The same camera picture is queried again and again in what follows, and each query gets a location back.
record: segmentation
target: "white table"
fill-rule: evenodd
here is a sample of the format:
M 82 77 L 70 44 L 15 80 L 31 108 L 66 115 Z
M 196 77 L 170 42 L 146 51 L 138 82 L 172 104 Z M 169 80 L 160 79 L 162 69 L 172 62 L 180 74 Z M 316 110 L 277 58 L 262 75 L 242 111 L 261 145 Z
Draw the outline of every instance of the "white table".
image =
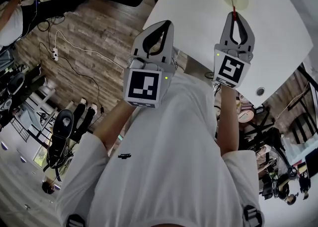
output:
M 159 0 L 144 28 L 171 20 L 174 46 L 213 70 L 214 45 L 230 11 L 224 0 Z M 238 91 L 258 106 L 287 80 L 313 44 L 290 0 L 249 0 L 248 8 L 238 12 L 255 34 L 254 58 Z M 265 92 L 257 96 L 260 87 Z

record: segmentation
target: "wooden floor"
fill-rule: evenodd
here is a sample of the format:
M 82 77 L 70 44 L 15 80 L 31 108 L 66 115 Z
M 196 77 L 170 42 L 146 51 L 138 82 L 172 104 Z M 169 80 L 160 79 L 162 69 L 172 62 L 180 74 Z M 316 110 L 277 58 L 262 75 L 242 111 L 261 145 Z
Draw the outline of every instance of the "wooden floor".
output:
M 50 47 L 53 49 L 55 34 L 57 30 L 60 30 L 75 46 L 98 51 L 125 67 L 133 41 L 142 31 L 154 5 L 154 0 L 144 0 L 138 7 L 129 7 L 107 0 L 89 0 L 80 5 L 75 12 L 68 12 L 63 23 L 52 26 L 49 34 Z M 17 42 L 16 48 L 21 60 L 30 66 L 35 66 L 41 60 L 43 72 L 57 85 L 57 92 L 53 97 L 57 106 L 63 109 L 71 100 L 78 103 L 82 97 L 89 103 L 98 104 L 96 84 L 89 78 L 78 76 L 65 60 L 53 61 L 48 57 L 43 45 L 40 46 L 40 55 L 39 42 L 49 46 L 48 32 L 41 32 L 35 28 L 27 37 Z M 100 87 L 99 101 L 104 107 L 105 113 L 111 110 L 122 98 L 122 69 L 104 60 L 99 54 L 86 53 L 72 47 L 62 38 L 61 34 L 57 35 L 57 48 L 59 55 L 67 58 L 78 73 L 91 76 L 96 80 Z M 185 67 L 186 58 L 184 53 L 179 53 L 177 61 L 182 67 Z M 296 75 L 299 83 L 292 75 L 265 102 L 265 105 L 271 108 L 271 115 L 274 118 L 277 118 L 295 96 L 303 92 L 307 81 L 300 74 L 296 73 Z M 311 93 L 308 93 L 305 99 L 306 105 L 315 119 Z M 292 111 L 286 110 L 276 122 L 276 127 L 293 138 L 288 132 L 288 127 L 291 121 L 303 112 L 300 104 Z M 261 119 L 261 116 L 257 116 L 256 122 L 260 123 Z

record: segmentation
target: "round hole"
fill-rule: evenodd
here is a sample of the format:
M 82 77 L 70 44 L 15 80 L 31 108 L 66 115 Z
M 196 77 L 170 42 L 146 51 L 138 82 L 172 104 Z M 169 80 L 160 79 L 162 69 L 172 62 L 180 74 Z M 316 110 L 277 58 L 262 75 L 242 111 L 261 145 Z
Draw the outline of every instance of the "round hole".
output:
M 256 95 L 258 96 L 262 96 L 265 92 L 265 88 L 260 87 L 257 91 L 256 91 Z

